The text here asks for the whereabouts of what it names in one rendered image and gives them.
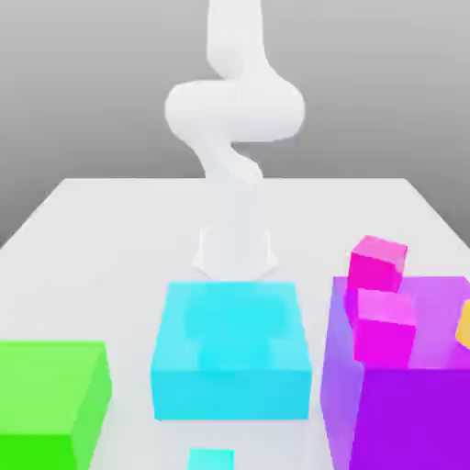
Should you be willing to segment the small orange cube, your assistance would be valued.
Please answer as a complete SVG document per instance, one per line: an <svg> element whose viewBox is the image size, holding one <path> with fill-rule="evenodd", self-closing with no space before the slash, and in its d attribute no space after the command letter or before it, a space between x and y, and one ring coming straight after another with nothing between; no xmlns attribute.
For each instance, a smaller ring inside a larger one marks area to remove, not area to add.
<svg viewBox="0 0 470 470"><path fill-rule="evenodd" d="M470 350L470 299L467 299L462 305L455 331L455 339L467 350Z"/></svg>

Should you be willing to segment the large purple box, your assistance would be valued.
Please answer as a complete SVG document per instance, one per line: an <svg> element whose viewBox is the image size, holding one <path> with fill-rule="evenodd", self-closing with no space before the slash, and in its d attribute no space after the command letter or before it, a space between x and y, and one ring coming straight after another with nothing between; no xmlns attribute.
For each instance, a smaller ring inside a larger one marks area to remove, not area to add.
<svg viewBox="0 0 470 470"><path fill-rule="evenodd" d="M334 470L470 470L470 349L455 339L470 282L409 276L418 327L406 369L353 358L346 279L332 281L320 405Z"/></svg>

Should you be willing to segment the small magenta cube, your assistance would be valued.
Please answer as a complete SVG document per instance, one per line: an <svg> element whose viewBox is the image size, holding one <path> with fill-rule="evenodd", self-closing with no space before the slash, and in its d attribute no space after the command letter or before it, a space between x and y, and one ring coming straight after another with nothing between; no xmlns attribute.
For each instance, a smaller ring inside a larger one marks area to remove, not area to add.
<svg viewBox="0 0 470 470"><path fill-rule="evenodd" d="M375 368L407 368L417 331L409 294L360 289L352 328L353 359Z"/></svg>
<svg viewBox="0 0 470 470"><path fill-rule="evenodd" d="M396 293L407 253L406 244L365 235L352 249L347 286Z"/></svg>

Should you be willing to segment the small cyan cube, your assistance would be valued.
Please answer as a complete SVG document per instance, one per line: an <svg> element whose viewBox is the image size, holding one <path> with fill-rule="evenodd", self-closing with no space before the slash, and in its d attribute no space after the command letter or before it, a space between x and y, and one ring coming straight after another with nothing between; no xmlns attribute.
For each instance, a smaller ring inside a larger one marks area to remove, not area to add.
<svg viewBox="0 0 470 470"><path fill-rule="evenodd" d="M190 449L186 470L234 470L234 452L226 449Z"/></svg>

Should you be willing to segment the large green box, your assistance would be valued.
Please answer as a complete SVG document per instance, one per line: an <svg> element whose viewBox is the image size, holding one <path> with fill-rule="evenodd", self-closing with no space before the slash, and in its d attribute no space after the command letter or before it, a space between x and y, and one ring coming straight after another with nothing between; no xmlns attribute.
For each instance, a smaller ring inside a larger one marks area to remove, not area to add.
<svg viewBox="0 0 470 470"><path fill-rule="evenodd" d="M0 341L0 470L89 470L111 396L101 341Z"/></svg>

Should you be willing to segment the large cyan box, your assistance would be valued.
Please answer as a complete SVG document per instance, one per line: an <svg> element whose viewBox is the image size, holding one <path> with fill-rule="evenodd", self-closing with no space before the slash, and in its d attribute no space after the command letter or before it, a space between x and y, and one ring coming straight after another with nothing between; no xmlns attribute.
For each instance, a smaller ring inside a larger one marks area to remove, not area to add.
<svg viewBox="0 0 470 470"><path fill-rule="evenodd" d="M305 420L312 365L286 281L171 282L151 361L157 420Z"/></svg>

